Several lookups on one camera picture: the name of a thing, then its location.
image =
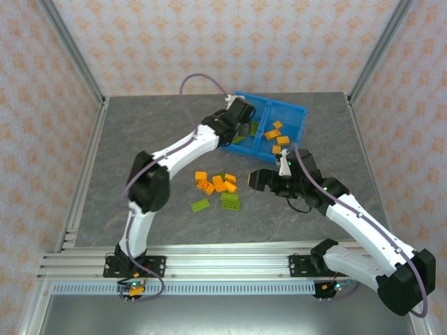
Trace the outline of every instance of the cable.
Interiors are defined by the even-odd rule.
[[[302,171],[305,173],[306,177],[308,178],[308,180],[310,180],[310,182],[318,189],[320,190],[320,192],[322,192],[324,195],[326,195],[327,197],[329,197],[332,201],[336,202],[337,204],[340,204],[341,206],[343,206],[344,208],[348,209],[349,211],[351,211],[352,213],[354,213],[357,217],[361,217],[363,220],[365,220],[366,222],[368,222],[375,230],[377,230],[377,232],[379,232],[380,235],[383,236],[383,238],[397,251],[400,250],[399,254],[405,259],[405,261],[408,263],[408,265],[410,266],[414,276],[416,277],[416,280],[418,282],[419,285],[419,290],[420,293],[422,295],[422,300],[423,300],[423,309],[421,313],[417,313],[415,311],[410,311],[411,314],[413,314],[414,316],[417,316],[418,318],[424,318],[427,313],[428,313],[428,300],[427,300],[427,291],[425,290],[425,286],[423,283],[422,278],[420,277],[420,274],[418,272],[418,270],[416,269],[416,266],[414,265],[414,263],[411,261],[410,257],[408,257],[406,255],[406,253],[404,253],[402,251],[402,249],[399,248],[399,246],[393,241],[392,238],[390,238],[373,220],[371,220],[370,218],[368,218],[366,215],[362,215],[357,209],[349,206],[347,203],[341,201],[340,199],[337,199],[336,197],[334,197],[332,194],[330,194],[329,192],[325,191],[320,185],[318,185],[318,183],[314,180],[314,178],[312,178],[312,176],[310,175],[309,171],[307,171],[304,163],[302,162],[300,153],[298,152],[298,146],[296,145],[296,143],[293,143],[293,150],[295,152],[296,158],[298,159],[298,162],[300,164],[300,167],[302,168]]]
[[[290,206],[290,208],[293,209],[294,211],[297,211],[298,213],[307,214],[307,213],[310,213],[310,211],[312,210],[312,207],[309,206],[309,210],[308,210],[308,211],[302,211],[302,210],[300,210],[300,209],[298,209],[298,208],[295,208],[295,207],[291,204],[291,202],[290,202],[290,200],[289,200],[288,198],[286,198],[286,199],[287,199],[287,204]]]
[[[197,137],[197,132],[198,132],[198,128],[195,126],[196,123],[194,122],[194,118],[191,115],[191,112],[189,111],[188,107],[186,106],[186,103],[184,102],[183,99],[183,89],[184,89],[184,85],[186,84],[186,82],[188,80],[190,80],[193,77],[205,77],[209,80],[211,80],[216,86],[217,88],[219,88],[223,94],[226,95],[225,90],[222,88],[222,86],[213,78],[211,78],[209,75],[205,75],[203,73],[193,73],[191,75],[188,75],[186,78],[183,79],[182,84],[180,85],[180,91],[179,91],[179,96],[180,96],[180,102],[181,102],[181,106],[185,112],[185,114],[187,115],[189,121],[191,122],[192,126],[195,127],[194,131],[193,131],[193,135],[191,136],[191,138],[189,138],[188,141],[186,141],[184,144],[181,144],[180,146],[178,146],[177,148],[172,149],[171,151],[169,151],[167,154],[164,154],[158,158],[156,158],[155,160],[153,160],[150,164],[148,164],[147,166],[145,166],[143,169],[141,169],[131,180],[130,182],[126,185],[126,187],[124,187],[124,190],[121,194],[121,197],[119,198],[119,202],[122,202],[124,200],[124,198],[126,197],[126,194],[129,192],[129,189],[132,187],[132,185],[138,180],[138,178],[140,178],[144,173],[146,173],[152,166],[154,166],[155,164],[157,164],[159,161],[165,159],[166,157],[169,157],[170,155],[186,148],[188,145],[190,145],[195,138]],[[131,211],[131,217],[129,219],[129,224],[126,227],[126,231],[124,233],[125,236],[125,240],[126,240],[126,251],[127,251],[127,255],[129,257],[129,259],[131,260],[131,262],[139,269],[143,270],[144,272],[146,272],[148,275],[154,276],[155,278],[157,278],[160,281],[161,284],[161,288],[160,290],[155,294],[155,295],[150,295],[148,297],[141,297],[137,300],[134,300],[134,302],[143,302],[143,301],[147,301],[147,300],[151,300],[154,298],[157,298],[161,295],[161,293],[163,293],[164,289],[165,289],[165,283],[163,281],[163,279],[155,272],[153,272],[152,270],[142,266],[140,263],[138,263],[135,258],[132,256],[131,254],[131,249],[129,246],[129,235],[131,233],[131,228],[132,228],[132,224],[133,224],[133,219],[135,218],[136,212],[134,209],[130,208],[130,207],[126,207],[127,209],[129,209]],[[119,292],[119,297],[121,299],[123,299],[124,301],[127,300],[127,298],[123,295],[123,291],[129,288],[128,286],[123,286],[123,288],[121,288],[120,292]]]

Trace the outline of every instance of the green lego brick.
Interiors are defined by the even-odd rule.
[[[221,194],[222,201],[239,201],[239,195],[234,193],[223,192]]]
[[[244,139],[245,139],[245,136],[237,136],[231,143],[237,144],[239,142],[242,142]]]
[[[239,211],[240,202],[223,200],[222,209],[226,209],[227,211]]]
[[[258,131],[258,127],[259,127],[259,122],[253,121],[251,123],[250,136],[256,136],[256,131]]]
[[[194,202],[191,204],[191,208],[193,209],[193,212],[201,211],[202,209],[205,209],[210,206],[210,202],[208,199],[203,199],[201,201]]]

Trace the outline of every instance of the blue plastic bin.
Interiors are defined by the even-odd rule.
[[[274,163],[272,147],[277,141],[276,139],[268,141],[264,133],[274,129],[273,122],[275,121],[283,124],[279,129],[281,136],[288,136],[291,143],[299,146],[307,108],[244,92],[235,92],[235,95],[244,96],[245,100],[256,108],[252,121],[259,122],[259,127],[256,136],[247,136],[243,141],[230,144],[223,147],[224,149]]]

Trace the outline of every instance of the gray table surface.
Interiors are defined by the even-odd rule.
[[[377,220],[385,224],[360,143],[342,93],[263,94],[308,108],[301,147],[314,155],[323,176],[336,177]],[[221,95],[186,96],[196,122],[224,107]],[[186,134],[191,124],[177,96],[110,99],[82,213],[76,246],[114,246],[121,238],[127,213],[117,207],[135,155],[163,149]],[[262,241],[350,239],[338,225],[317,211],[299,214],[286,200],[247,186],[250,172],[275,165],[217,149],[201,156],[171,181],[167,205],[155,216],[148,244],[213,244]],[[238,178],[239,212],[221,209],[220,193],[196,188],[194,172],[219,172]],[[210,208],[193,213],[193,202],[208,198]],[[296,207],[306,209],[302,200]]]

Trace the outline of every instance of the patterned wallpaper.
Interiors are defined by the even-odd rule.
[[[350,92],[398,0],[56,0],[105,95]],[[215,93],[206,80],[187,93]]]
[[[0,334],[54,250],[96,111],[37,1],[0,1]]]
[[[437,257],[431,312],[447,329],[447,6],[416,0],[356,106],[395,233]]]

